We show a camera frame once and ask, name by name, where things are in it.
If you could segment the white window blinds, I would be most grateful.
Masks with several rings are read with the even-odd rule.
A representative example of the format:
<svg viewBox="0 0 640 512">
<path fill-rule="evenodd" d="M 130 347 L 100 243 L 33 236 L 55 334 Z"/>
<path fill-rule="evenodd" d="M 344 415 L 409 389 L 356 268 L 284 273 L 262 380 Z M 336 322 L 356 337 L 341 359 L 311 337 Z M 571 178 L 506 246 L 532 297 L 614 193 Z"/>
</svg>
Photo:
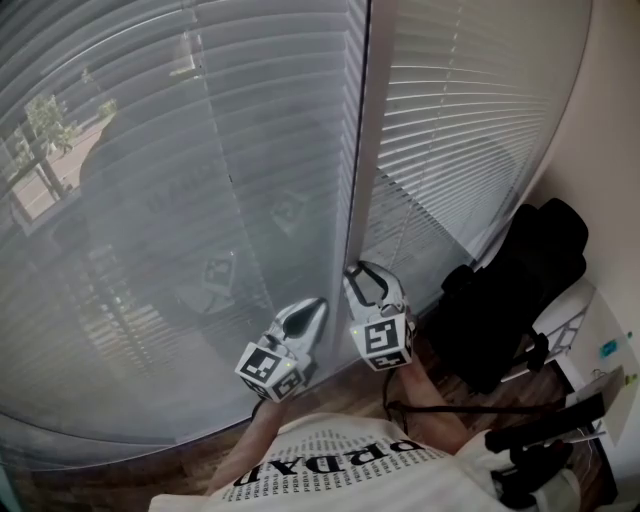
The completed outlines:
<svg viewBox="0 0 640 512">
<path fill-rule="evenodd" d="M 0 447 L 226 427 L 282 307 L 335 301 L 366 0 L 0 0 Z"/>
<path fill-rule="evenodd" d="M 566 110 L 592 0 L 400 0 L 362 258 L 415 312 L 481 260 Z"/>
</svg>

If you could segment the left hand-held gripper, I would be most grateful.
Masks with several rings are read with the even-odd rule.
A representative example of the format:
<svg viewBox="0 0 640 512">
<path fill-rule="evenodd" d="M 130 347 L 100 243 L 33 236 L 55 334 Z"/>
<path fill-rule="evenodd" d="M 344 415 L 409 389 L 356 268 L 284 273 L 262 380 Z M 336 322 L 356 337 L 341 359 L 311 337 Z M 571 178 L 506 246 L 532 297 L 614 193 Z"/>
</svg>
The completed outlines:
<svg viewBox="0 0 640 512">
<path fill-rule="evenodd" d="M 283 402 L 314 376 L 314 346 L 327 317 L 324 298 L 306 298 L 285 307 L 259 340 L 247 345 L 235 373 L 261 399 Z"/>
</svg>

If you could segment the person's left forearm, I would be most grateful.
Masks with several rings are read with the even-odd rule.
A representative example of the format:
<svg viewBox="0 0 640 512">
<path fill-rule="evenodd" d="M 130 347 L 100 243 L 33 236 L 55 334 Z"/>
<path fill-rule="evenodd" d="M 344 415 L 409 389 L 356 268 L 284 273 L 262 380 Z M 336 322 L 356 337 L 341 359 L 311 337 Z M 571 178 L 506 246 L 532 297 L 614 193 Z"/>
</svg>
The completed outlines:
<svg viewBox="0 0 640 512">
<path fill-rule="evenodd" d="M 269 450 L 282 426 L 291 401 L 264 401 L 259 404 L 251 423 L 226 458 L 217 466 L 205 491 L 214 494 L 251 471 Z"/>
</svg>

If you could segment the black waist bag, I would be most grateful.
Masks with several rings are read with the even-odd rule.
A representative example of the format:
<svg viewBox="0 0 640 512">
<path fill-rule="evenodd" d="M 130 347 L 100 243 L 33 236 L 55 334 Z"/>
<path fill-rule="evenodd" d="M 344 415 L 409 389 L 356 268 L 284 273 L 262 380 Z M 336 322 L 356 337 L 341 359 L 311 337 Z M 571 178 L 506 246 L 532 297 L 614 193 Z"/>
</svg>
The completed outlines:
<svg viewBox="0 0 640 512">
<path fill-rule="evenodd" d="M 566 469 L 573 453 L 572 445 L 562 440 L 540 441 L 526 447 L 521 435 L 514 436 L 506 429 L 489 431 L 485 447 L 494 455 L 508 455 L 506 464 L 490 473 L 500 502 L 515 510 L 533 506 L 534 492 Z"/>
</svg>

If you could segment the person's right forearm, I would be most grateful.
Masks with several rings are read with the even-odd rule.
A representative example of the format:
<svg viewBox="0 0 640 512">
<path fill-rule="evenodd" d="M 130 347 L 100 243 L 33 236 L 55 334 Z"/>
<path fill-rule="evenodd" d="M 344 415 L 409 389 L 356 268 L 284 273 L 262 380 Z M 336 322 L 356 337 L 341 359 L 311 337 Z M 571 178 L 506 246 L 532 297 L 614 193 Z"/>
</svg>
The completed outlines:
<svg viewBox="0 0 640 512">
<path fill-rule="evenodd" d="M 417 356 L 413 357 L 410 364 L 400 367 L 398 374 L 410 406 L 446 405 L 446 401 L 429 379 Z M 470 439 L 468 429 L 454 413 L 411 413 L 410 416 L 427 445 L 450 455 L 455 455 Z"/>
</svg>

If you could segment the black office chair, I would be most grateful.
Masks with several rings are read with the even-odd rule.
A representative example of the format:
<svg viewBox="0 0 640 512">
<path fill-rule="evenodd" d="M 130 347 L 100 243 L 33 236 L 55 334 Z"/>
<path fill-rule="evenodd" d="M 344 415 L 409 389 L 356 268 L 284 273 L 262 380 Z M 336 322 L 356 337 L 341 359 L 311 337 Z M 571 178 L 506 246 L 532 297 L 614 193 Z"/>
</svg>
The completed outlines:
<svg viewBox="0 0 640 512">
<path fill-rule="evenodd" d="M 454 269 L 425 325 L 435 354 L 473 390 L 488 394 L 515 366 L 540 370 L 549 354 L 533 325 L 586 271 L 587 225 L 564 201 L 521 205 L 491 262 Z"/>
</svg>

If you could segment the white printed shirt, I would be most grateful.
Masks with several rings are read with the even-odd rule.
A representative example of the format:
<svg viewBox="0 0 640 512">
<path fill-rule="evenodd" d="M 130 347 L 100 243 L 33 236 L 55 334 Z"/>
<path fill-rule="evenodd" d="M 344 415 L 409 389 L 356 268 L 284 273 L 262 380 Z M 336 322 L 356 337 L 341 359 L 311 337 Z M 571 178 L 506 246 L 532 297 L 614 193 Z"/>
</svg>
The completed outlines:
<svg viewBox="0 0 640 512">
<path fill-rule="evenodd" d="M 148 512 L 579 512 L 577 477 L 561 469 L 503 503 L 506 453 L 473 436 L 456 454 L 387 420 L 311 414 L 282 426 L 263 457 L 209 495 L 160 494 Z"/>
</svg>

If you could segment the white desk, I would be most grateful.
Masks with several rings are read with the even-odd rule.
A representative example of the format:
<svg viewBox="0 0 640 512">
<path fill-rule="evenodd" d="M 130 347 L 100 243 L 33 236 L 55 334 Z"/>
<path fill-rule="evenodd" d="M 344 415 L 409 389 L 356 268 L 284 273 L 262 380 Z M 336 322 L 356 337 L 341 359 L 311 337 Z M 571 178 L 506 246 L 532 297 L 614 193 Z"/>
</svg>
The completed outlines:
<svg viewBox="0 0 640 512">
<path fill-rule="evenodd" d="M 601 359 L 599 348 L 607 341 L 626 334 L 602 294 L 585 278 L 555 299 L 534 322 L 533 328 L 549 341 L 549 362 L 555 362 L 572 388 L 579 390 L 603 374 L 622 365 L 626 374 L 637 373 L 638 380 L 624 386 L 613 405 L 594 426 L 603 434 L 603 444 L 615 447 L 629 419 L 638 387 L 640 361 L 631 340 L 619 352 Z"/>
</svg>

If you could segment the clear bottle with blue label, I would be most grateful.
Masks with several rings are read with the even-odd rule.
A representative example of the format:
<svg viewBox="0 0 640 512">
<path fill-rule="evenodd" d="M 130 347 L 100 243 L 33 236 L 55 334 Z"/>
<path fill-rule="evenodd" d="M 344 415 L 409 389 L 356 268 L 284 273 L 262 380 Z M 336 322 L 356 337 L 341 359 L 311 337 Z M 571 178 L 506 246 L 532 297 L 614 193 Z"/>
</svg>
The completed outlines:
<svg viewBox="0 0 640 512">
<path fill-rule="evenodd" d="M 614 353 L 619 352 L 624 346 L 628 344 L 628 342 L 632 338 L 633 338 L 633 332 L 629 331 L 620 337 L 607 341 L 599 348 L 600 358 L 606 359 L 612 356 Z"/>
</svg>

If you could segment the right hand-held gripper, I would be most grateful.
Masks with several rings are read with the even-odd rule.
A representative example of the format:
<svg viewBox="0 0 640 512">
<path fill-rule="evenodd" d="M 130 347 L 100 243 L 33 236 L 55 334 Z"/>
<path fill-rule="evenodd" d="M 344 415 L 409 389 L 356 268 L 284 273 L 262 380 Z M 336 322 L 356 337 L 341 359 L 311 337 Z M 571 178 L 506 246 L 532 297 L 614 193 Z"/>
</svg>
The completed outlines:
<svg viewBox="0 0 640 512">
<path fill-rule="evenodd" d="M 375 303 L 383 314 L 371 316 L 372 304 L 356 280 L 363 271 L 382 289 L 382 295 Z M 343 287 L 355 322 L 350 327 L 350 334 L 360 357 L 374 371 L 410 364 L 415 322 L 407 313 L 409 303 L 400 280 L 376 263 L 361 261 L 345 268 Z"/>
</svg>

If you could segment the white window frame post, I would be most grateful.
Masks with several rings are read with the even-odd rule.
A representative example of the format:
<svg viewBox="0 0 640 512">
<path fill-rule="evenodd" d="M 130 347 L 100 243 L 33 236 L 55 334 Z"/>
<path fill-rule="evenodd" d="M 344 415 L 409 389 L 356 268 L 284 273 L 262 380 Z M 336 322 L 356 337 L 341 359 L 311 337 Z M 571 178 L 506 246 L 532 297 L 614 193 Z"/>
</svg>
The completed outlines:
<svg viewBox="0 0 640 512">
<path fill-rule="evenodd" d="M 340 0 L 345 7 L 338 163 L 328 214 L 330 315 L 321 369 L 333 374 L 357 357 L 348 335 L 342 272 L 364 249 L 383 132 L 398 0 Z"/>
</svg>

